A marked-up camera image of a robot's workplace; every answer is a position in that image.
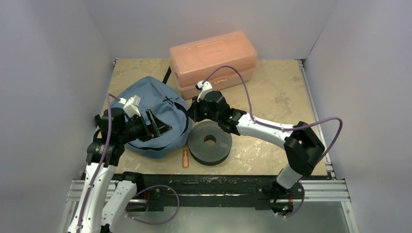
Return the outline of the blue student backpack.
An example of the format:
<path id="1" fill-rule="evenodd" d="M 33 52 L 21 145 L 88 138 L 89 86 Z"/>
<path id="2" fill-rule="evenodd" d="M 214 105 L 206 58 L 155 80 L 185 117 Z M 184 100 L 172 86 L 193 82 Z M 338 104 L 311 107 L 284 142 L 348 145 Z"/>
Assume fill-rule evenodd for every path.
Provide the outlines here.
<path id="1" fill-rule="evenodd" d="M 110 148 L 128 148 L 151 159 L 163 158 L 168 152 L 184 146 L 192 128 L 192 120 L 187 116 L 185 100 L 167 86 L 166 82 L 147 76 L 123 90 L 102 116 L 95 116 L 96 125 L 102 135 L 101 141 L 106 141 L 110 135 Z M 158 119 L 171 125 L 172 130 L 149 141 L 135 140 L 124 143 L 123 132 L 131 118 L 124 112 L 123 104 L 119 103 L 119 100 L 129 99 L 134 95 L 141 98 L 138 109 L 146 124 L 149 125 L 150 121 L 145 111 L 150 109 Z"/>

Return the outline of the copper coloured marker pen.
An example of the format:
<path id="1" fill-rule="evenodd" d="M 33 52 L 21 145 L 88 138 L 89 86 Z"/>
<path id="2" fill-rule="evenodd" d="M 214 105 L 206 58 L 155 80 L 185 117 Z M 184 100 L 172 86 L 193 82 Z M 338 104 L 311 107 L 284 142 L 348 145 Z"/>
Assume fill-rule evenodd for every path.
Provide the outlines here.
<path id="1" fill-rule="evenodd" d="M 183 168 L 188 168 L 189 167 L 189 150 L 188 149 L 183 149 L 182 167 Z"/>

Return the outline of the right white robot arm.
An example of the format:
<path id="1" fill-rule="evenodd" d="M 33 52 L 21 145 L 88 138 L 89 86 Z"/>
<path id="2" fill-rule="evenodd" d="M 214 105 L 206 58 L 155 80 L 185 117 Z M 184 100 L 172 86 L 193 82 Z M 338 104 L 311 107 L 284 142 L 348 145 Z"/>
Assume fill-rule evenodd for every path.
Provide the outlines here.
<path id="1" fill-rule="evenodd" d="M 252 118 L 251 114 L 232 108 L 220 91 L 211 91 L 203 98 L 193 97 L 188 109 L 195 122 L 211 120 L 226 133 L 257 138 L 282 148 L 288 160 L 273 184 L 273 192 L 283 198 L 302 177 L 312 174 L 322 159 L 325 146 L 305 122 L 284 125 Z"/>

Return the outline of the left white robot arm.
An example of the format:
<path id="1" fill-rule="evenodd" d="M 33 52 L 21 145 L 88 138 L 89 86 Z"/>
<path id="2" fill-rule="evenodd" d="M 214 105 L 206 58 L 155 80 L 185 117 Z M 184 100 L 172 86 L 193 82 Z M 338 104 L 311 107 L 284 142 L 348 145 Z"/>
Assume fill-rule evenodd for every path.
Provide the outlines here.
<path id="1" fill-rule="evenodd" d="M 85 182 L 68 233 L 112 233 L 129 201 L 143 196 L 143 177 L 136 172 L 124 172 L 110 198 L 107 191 L 126 144 L 146 142 L 172 129 L 151 110 L 146 115 L 149 122 L 142 116 L 129 117 L 121 108 L 108 108 L 95 116 L 98 130 L 87 148 Z"/>

